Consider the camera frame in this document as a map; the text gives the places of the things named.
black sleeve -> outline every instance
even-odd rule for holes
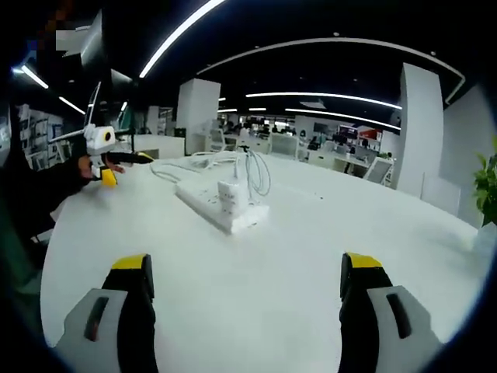
[[[47,192],[43,205],[49,212],[57,209],[63,200],[76,194],[90,182],[81,176],[77,158],[69,159],[49,169],[31,171],[35,185],[39,185]]]

black ceiling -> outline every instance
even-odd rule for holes
[[[104,33],[112,66],[138,79],[162,41],[207,0],[116,2],[104,7]],[[365,44],[306,44],[263,51],[196,73],[210,64],[272,44],[318,37],[381,40],[430,54],[467,76],[459,96],[481,70],[483,40],[478,27],[464,27],[470,9],[446,6],[400,6],[405,2],[331,0],[227,0],[183,34],[141,80],[143,104],[175,106],[179,86],[197,77],[221,83],[222,103],[241,112],[266,107],[284,113],[286,107],[309,109],[300,101],[317,98],[269,97],[247,99],[257,92],[327,92],[398,103],[402,63],[436,72],[444,97],[459,82],[445,68],[424,58],[387,47]],[[75,8],[72,25],[90,23],[101,7],[84,2]],[[63,58],[47,48],[38,54],[38,74],[54,90],[85,107],[87,86],[78,56]],[[327,111],[388,122],[392,109],[344,99],[323,99]]]

white cable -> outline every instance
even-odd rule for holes
[[[264,183],[264,178],[262,177],[262,167],[259,164],[259,159],[264,165],[264,169],[267,174],[267,186]],[[259,174],[259,182],[254,181],[253,176],[250,172],[251,170],[251,162],[254,162],[255,167],[257,168],[257,173]],[[254,190],[259,196],[265,197],[271,191],[271,173],[269,172],[269,168],[261,157],[260,154],[254,153],[252,150],[247,151],[247,158],[245,159],[245,168],[247,170],[247,186],[248,186],[248,195],[250,199],[252,199],[252,190]]]
[[[192,167],[188,166],[182,166],[178,163],[170,162],[170,161],[165,161],[165,162],[158,162],[155,161],[150,164],[150,170],[151,172],[156,175],[157,177],[160,177],[161,179],[171,181],[172,183],[178,183],[181,181],[181,178],[174,175],[173,173],[166,172],[165,170],[159,170],[156,169],[155,166],[158,167],[164,167],[164,166],[171,166],[171,167],[176,167],[180,169],[184,169],[186,171],[190,171],[193,173],[203,173],[207,171],[208,169],[218,166],[221,163],[234,163],[234,175],[235,179],[239,179],[241,177],[240,170],[238,168],[238,163],[241,161],[240,159],[240,154],[237,152],[198,152],[193,154],[188,160],[189,164]],[[269,194],[271,190],[271,173],[269,172],[269,168],[264,161],[264,159],[261,157],[260,154],[254,153],[252,150],[248,150],[245,153],[245,171],[247,173],[247,186],[248,186],[248,195],[249,198],[252,199],[252,191],[255,191],[259,196],[265,197]],[[263,171],[262,171],[262,165],[265,170],[265,174],[267,175],[267,183],[265,182],[265,178],[263,177]],[[257,174],[259,179],[254,180],[254,176],[252,175],[252,169],[255,167],[257,169]]]

white pillar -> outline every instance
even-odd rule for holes
[[[204,150],[199,136],[212,120],[217,119],[221,84],[192,79],[179,89],[176,126],[186,129],[186,154]]]
[[[158,106],[149,106],[147,114],[147,128],[152,134],[158,132]]]
[[[302,130],[305,131],[305,137],[311,140],[314,133],[314,121],[312,118],[297,115],[295,117],[295,131],[297,132],[297,136],[301,135]]]
[[[381,135],[381,153],[391,153],[393,158],[398,158],[401,137],[393,132],[383,131]]]
[[[404,63],[402,122],[392,184],[421,196],[423,174],[438,176],[443,143],[443,99],[437,74]]]

curved light strip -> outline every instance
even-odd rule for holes
[[[364,99],[363,97],[336,95],[334,93],[310,93],[310,92],[271,92],[271,93],[252,93],[245,95],[245,97],[268,97],[268,96],[319,96],[319,97],[335,97],[337,99],[356,99],[358,101],[365,101],[367,103],[376,103],[378,105],[393,107],[394,109],[402,110],[398,105],[392,103],[384,103],[376,101],[375,99]]]
[[[65,103],[66,105],[69,105],[70,107],[72,107],[74,110],[78,111],[79,113],[85,115],[86,113],[79,109],[74,103],[70,103],[69,101],[67,101],[64,97],[62,96],[59,96],[59,100],[62,101],[63,103]]]
[[[194,12],[188,19],[183,22],[169,37],[162,43],[159,49],[151,57],[150,61],[145,65],[143,71],[140,73],[140,78],[144,78],[148,72],[154,67],[155,62],[166,52],[172,44],[178,40],[193,24],[204,17],[212,9],[222,4],[226,0],[210,0],[196,12]]]
[[[292,111],[292,112],[297,112],[297,113],[324,114],[324,115],[331,115],[334,117],[343,117],[343,118],[350,118],[350,119],[356,119],[356,120],[363,120],[365,122],[378,124],[378,125],[383,126],[383,127],[393,128],[394,130],[398,130],[398,131],[401,130],[400,127],[392,126],[391,124],[387,124],[387,123],[383,123],[383,122],[376,122],[375,120],[361,118],[361,117],[353,117],[352,115],[330,113],[328,111],[303,110],[303,109],[285,109],[285,111]]]
[[[44,82],[43,80],[41,80],[40,78],[38,78],[38,76],[32,72],[31,70],[29,70],[27,68],[27,66],[22,66],[21,67],[21,70],[24,71],[24,73],[26,75],[28,75],[32,80],[34,80],[36,83],[38,83],[39,85],[41,85],[42,87],[44,87],[45,89],[48,89],[48,84],[46,82]]]
[[[445,103],[447,103],[447,104],[454,97],[454,95],[457,93],[457,91],[459,91],[459,89],[461,89],[463,84],[466,82],[466,77],[460,71],[456,70],[452,66],[446,64],[445,62],[439,60],[438,58],[435,58],[434,56],[430,56],[429,54],[417,51],[416,49],[404,47],[403,45],[388,43],[387,41],[361,39],[361,38],[355,38],[355,37],[320,37],[317,39],[294,40],[294,41],[288,41],[286,43],[273,44],[273,45],[269,45],[268,47],[257,48],[257,49],[252,50],[252,51],[248,51],[245,53],[237,54],[233,57],[229,57],[223,61],[219,61],[215,64],[212,64],[208,68],[205,68],[204,70],[201,70],[201,71],[197,72],[196,74],[197,75],[202,74],[206,71],[211,70],[212,68],[216,68],[219,65],[236,60],[238,58],[249,56],[250,54],[260,53],[263,51],[271,51],[272,49],[277,49],[277,48],[292,47],[295,45],[302,45],[302,44],[315,44],[315,43],[359,43],[359,44],[377,45],[379,47],[388,47],[388,48],[396,49],[398,51],[403,51],[403,52],[407,52],[410,54],[415,54],[416,56],[419,56],[419,57],[425,58],[431,62],[434,62],[434,63],[442,66],[443,68],[446,68],[447,70],[453,72],[455,75],[457,75],[461,78],[461,81],[459,82],[459,84],[456,85],[454,90],[445,99]]]

